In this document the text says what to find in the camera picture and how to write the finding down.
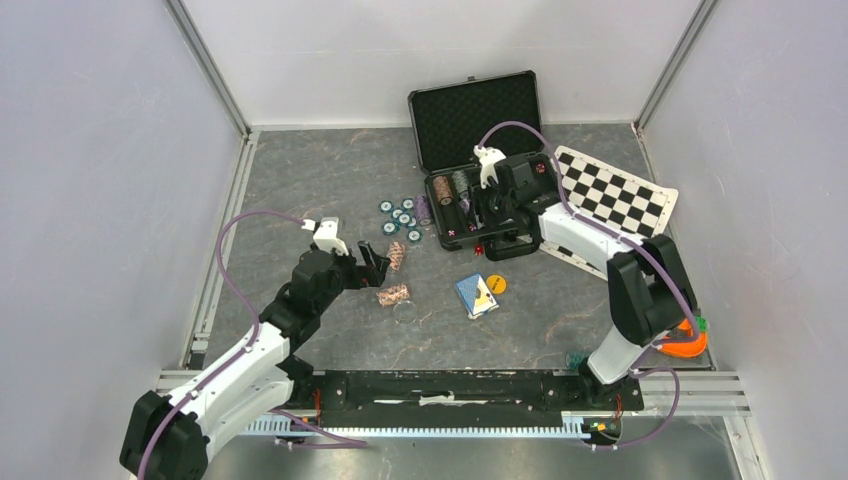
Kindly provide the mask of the brown chip stack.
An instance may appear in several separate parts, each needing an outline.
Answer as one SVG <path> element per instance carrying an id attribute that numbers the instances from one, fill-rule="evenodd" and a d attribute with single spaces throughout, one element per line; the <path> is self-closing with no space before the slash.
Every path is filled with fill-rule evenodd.
<path id="1" fill-rule="evenodd" d="M 453 202 L 454 195 L 448 177 L 444 175 L 436 176 L 433 178 L 432 185 L 436 200 L 440 205 L 447 206 Z"/>

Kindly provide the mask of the pink chip stack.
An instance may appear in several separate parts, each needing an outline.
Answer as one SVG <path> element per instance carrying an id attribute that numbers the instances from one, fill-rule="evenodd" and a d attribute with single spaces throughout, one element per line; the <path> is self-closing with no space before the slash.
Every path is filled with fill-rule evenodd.
<path id="1" fill-rule="evenodd" d="M 410 293 L 406 284 L 397 284 L 377 292 L 377 300 L 380 306 L 394 306 L 410 299 Z"/>
<path id="2" fill-rule="evenodd" d="M 387 250 L 387 258 L 389 259 L 389 268 L 394 272 L 399 272 L 406 255 L 406 246 L 400 242 L 392 242 Z"/>

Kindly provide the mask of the purple chip stack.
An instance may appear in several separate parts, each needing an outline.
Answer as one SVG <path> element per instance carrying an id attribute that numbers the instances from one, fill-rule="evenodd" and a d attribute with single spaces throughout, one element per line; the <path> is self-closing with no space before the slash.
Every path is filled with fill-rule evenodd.
<path id="1" fill-rule="evenodd" d="M 418 195 L 413 199 L 413 210 L 419 225 L 428 226 L 433 223 L 433 214 L 426 195 Z"/>
<path id="2" fill-rule="evenodd" d="M 474 218 L 475 218 L 475 211 L 474 211 L 474 203 L 473 203 L 473 198 L 472 198 L 471 193 L 469 191 L 462 192 L 459 195 L 459 198 L 460 198 L 459 206 L 460 206 L 460 209 L 463 212 L 464 217 L 469 222 L 473 221 Z"/>

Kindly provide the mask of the blue card deck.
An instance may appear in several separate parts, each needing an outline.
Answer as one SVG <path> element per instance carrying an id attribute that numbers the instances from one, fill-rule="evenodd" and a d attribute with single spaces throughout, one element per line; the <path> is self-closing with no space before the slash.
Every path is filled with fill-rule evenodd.
<path id="1" fill-rule="evenodd" d="M 455 283 L 455 289 L 471 320 L 499 308 L 494 293 L 480 273 L 475 273 Z"/>

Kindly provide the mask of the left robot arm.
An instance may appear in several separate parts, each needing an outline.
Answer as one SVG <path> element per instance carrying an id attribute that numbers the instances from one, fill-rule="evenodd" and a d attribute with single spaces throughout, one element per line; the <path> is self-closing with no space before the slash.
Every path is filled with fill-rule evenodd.
<path id="1" fill-rule="evenodd" d="M 295 351 L 339 295 L 380 287 L 391 263 L 365 241 L 358 247 L 360 258 L 312 245 L 257 325 L 226 354 L 165 395 L 143 394 L 130 415 L 120 464 L 139 479 L 200 479 L 261 415 L 285 403 L 306 405 L 314 381 Z"/>

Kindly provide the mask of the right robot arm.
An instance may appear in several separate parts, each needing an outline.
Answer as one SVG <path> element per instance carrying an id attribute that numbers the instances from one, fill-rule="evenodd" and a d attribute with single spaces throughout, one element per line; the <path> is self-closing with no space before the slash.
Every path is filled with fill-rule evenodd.
<path id="1" fill-rule="evenodd" d="M 674 241 L 664 234 L 641 238 L 581 212 L 567 198 L 559 162 L 544 153 L 508 156 L 476 146 L 474 154 L 474 195 L 487 221 L 523 220 L 605 276 L 612 327 L 582 361 L 577 392 L 591 408 L 606 406 L 648 349 L 661 347 L 683 321 L 697 322 L 697 300 Z"/>

